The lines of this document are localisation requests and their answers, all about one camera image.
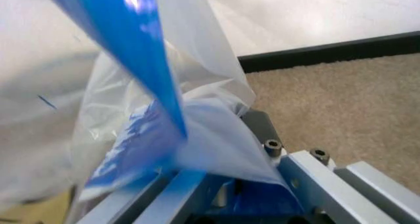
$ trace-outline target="beige carpet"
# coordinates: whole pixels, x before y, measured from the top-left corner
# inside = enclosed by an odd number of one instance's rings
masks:
[[[420,194],[420,54],[247,75],[286,149],[364,160]]]

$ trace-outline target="plastic bag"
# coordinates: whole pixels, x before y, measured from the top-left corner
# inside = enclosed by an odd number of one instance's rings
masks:
[[[172,165],[284,185],[257,139],[238,118],[247,111],[255,95],[207,1],[158,0],[158,4],[166,39],[166,56],[183,93],[188,131],[188,140],[174,146],[175,161],[171,162]],[[115,189],[150,170],[150,164],[143,163],[147,160],[145,156],[158,154],[157,150],[161,151],[163,144],[156,144],[147,134],[140,132],[136,136],[146,137],[146,141],[129,146],[121,143],[131,136],[126,131],[136,121],[130,121],[125,128],[121,126],[129,118],[137,118],[136,113],[131,115],[133,111],[146,108],[149,111],[150,107],[146,105],[150,100],[136,80],[112,58],[105,54],[99,57],[76,127],[73,149],[74,158],[79,159],[75,162],[80,167],[79,172],[98,164],[92,153],[86,152],[87,147],[103,154],[115,137],[120,136],[94,172],[82,198]],[[165,133],[160,133],[160,136],[165,138]],[[122,161],[133,160],[132,156],[139,162],[128,167]],[[130,171],[134,167],[137,174],[133,175]]]

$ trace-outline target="screw head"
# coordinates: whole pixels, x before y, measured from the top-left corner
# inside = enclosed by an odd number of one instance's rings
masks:
[[[328,165],[328,162],[330,161],[330,154],[327,151],[319,148],[313,148],[309,151],[309,153],[325,166]]]
[[[264,149],[268,155],[272,158],[278,157],[281,155],[281,150],[283,149],[283,144],[275,139],[268,139],[264,143]]]

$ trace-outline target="blue plastic film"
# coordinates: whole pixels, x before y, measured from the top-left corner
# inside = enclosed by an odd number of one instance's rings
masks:
[[[186,136],[156,0],[54,0],[160,101]]]

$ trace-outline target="black baseboard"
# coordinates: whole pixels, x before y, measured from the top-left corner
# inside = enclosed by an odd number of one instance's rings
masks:
[[[420,52],[420,31],[238,57],[245,73]]]

